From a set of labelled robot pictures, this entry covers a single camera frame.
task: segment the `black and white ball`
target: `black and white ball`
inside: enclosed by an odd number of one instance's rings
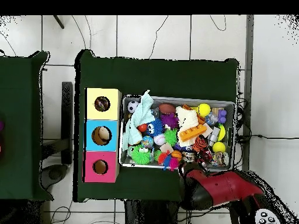
[[[135,112],[135,110],[136,110],[136,108],[137,108],[138,105],[139,105],[139,103],[137,101],[134,101],[134,100],[130,101],[128,103],[128,111],[130,113]]]

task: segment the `metal tray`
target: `metal tray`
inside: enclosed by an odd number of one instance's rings
[[[121,123],[120,123],[120,143],[119,143],[119,163],[122,166],[126,167],[149,167],[149,168],[158,168],[162,169],[163,166],[159,165],[156,161],[147,165],[135,164],[132,158],[127,156],[127,151],[122,150],[122,140],[123,140],[123,132],[126,129],[126,123],[128,121],[128,110],[127,105],[129,101],[136,100],[140,102],[141,96],[132,96],[126,95],[122,99],[121,107],[123,112],[121,114]],[[234,164],[234,155],[235,155],[235,133],[236,133],[236,119],[237,119],[237,108],[234,102],[229,101],[217,101],[217,100],[199,100],[199,99],[183,99],[183,98],[168,98],[168,97],[155,97],[152,96],[154,100],[151,109],[158,107],[161,103],[171,103],[175,107],[182,106],[183,104],[187,104],[190,107],[198,106],[200,103],[207,103],[210,107],[223,107],[227,111],[227,120],[224,123],[224,128],[226,130],[225,137],[221,141],[227,146],[227,153],[230,157],[230,163],[228,166],[216,167],[213,165],[208,165],[207,168],[210,171],[219,171],[219,170],[229,170],[232,168]]]

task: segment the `green table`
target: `green table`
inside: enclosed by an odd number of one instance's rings
[[[28,58],[0,57],[0,199],[50,200],[40,186],[39,73],[46,52]]]
[[[125,198],[179,201],[177,172],[121,167],[115,183],[83,183],[84,89],[115,88],[126,94],[236,102],[238,61],[165,61],[96,58],[82,50],[75,61],[74,200]]]

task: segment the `shape sorter box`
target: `shape sorter box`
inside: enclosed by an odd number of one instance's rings
[[[85,99],[83,182],[114,183],[119,173],[121,93],[117,89],[86,88]],[[101,136],[103,129],[109,138]]]

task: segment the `yellow cube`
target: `yellow cube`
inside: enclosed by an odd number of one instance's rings
[[[87,88],[87,119],[118,120],[121,93],[117,89]]]

